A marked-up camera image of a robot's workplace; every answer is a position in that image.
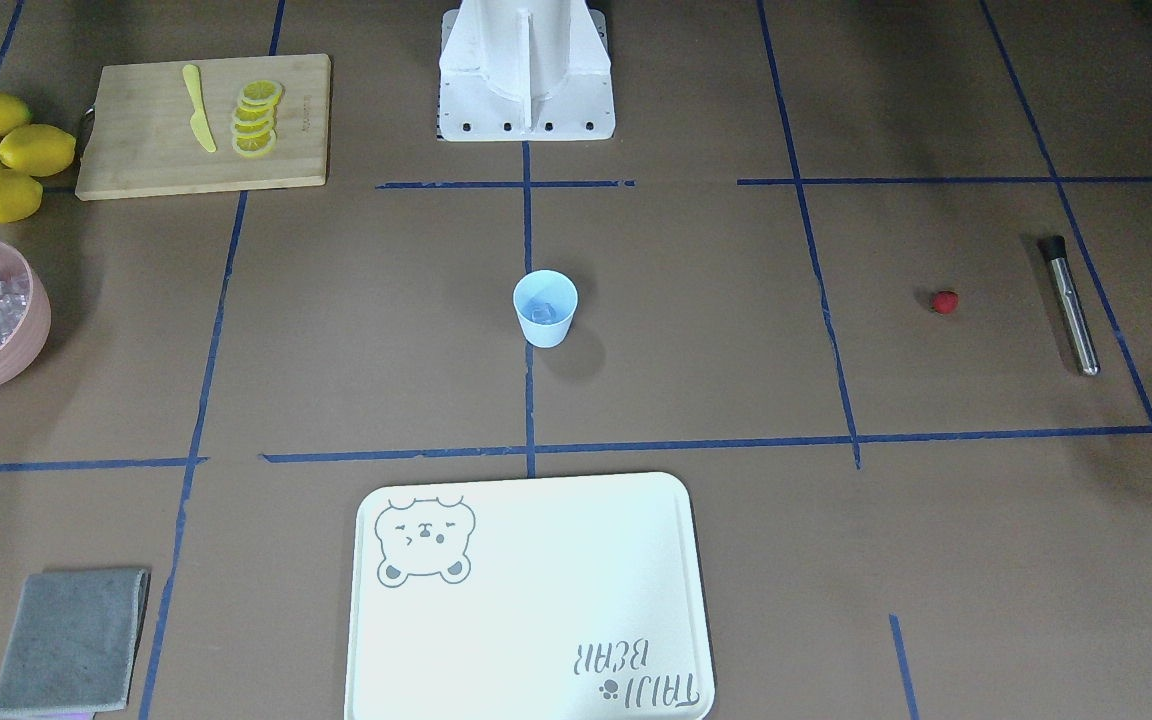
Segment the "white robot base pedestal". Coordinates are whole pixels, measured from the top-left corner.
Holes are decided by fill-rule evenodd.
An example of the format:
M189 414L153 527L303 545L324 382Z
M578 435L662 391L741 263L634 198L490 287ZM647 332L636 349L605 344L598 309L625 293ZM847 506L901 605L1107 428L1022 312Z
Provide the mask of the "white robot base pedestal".
M585 1L462 1L444 13L435 136L608 141L616 129L607 22Z

